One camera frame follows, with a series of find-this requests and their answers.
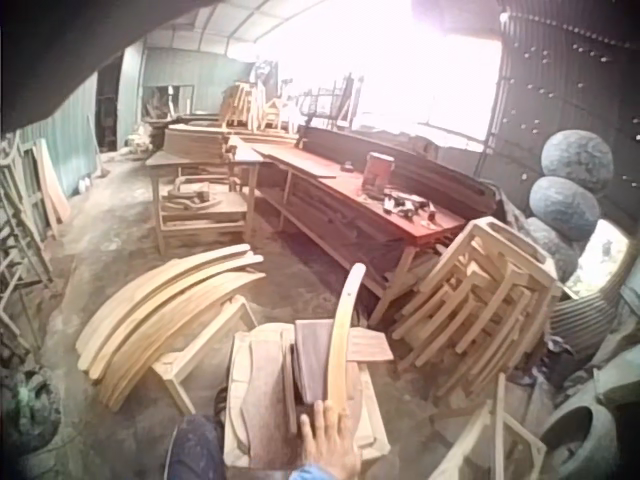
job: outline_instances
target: blue sleeve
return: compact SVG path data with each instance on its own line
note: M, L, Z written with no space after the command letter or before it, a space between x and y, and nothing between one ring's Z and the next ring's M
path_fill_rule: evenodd
M305 465L291 474L289 480L336 480L333 475L315 465Z

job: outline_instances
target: round stone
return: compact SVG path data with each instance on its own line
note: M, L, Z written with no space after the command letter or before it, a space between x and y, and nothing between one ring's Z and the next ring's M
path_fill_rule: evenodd
M542 177L529 193L533 214L572 242L587 240L600 219L592 193L570 180Z
M533 241L553 258L558 280L562 283L569 280L578 269L580 252L569 240L536 217L527 218L526 226Z
M598 135L584 130L564 130L542 149L545 175L571 180L591 193L602 193L613 178L613 155Z

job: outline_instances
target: dirt floor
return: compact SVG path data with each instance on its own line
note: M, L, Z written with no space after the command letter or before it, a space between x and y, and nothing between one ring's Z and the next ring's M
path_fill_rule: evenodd
M53 312L40 305L44 338L40 362L51 370L60 389L63 420L54 441L24 459L31 478L162 478L169 441L181 418L166 387L149 371L120 411L109 411L76 367L75 341L100 305L142 273L169 258L242 242L238 237L227 237L208 245L176 244L161 258L144 164L116 160L107 167L111 174L106 179L97 180L89 193L71 200L72 220L61 228L60 238L47 245L63 294ZM274 232L277 214L260 199L257 212L252 246L265 258L256 269L267 278L242 294L258 321L331 317L346 271L304 234ZM362 297L366 301L371 293L367 291ZM212 351L184 382L199 413L213 411L215 392L224 382L229 348L230 339ZM462 424L448 422L449 427L439 430L430 425L428 415L435 407L426 399L433 382L421 372L398 376L393 365L374 365L370 372L392 452L367 478L428 478L455 440L452 432L459 432L464 420ZM507 411L522 417L526 391L510 386L507 401ZM467 466L474 478L486 477L486 470L478 464L487 462L488 457L486 453L477 457L477 462L467 462ZM235 472L233 477L256 478L257 474Z

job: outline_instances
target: metal roof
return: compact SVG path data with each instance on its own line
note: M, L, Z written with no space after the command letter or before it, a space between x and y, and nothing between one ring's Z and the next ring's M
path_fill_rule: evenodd
M246 56L258 40L324 1L222 1L147 34L147 46Z

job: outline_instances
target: dark pants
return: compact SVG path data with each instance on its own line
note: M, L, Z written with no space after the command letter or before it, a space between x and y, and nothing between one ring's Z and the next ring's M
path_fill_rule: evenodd
M210 417L189 415L176 429L167 458L167 480L225 480L222 427Z

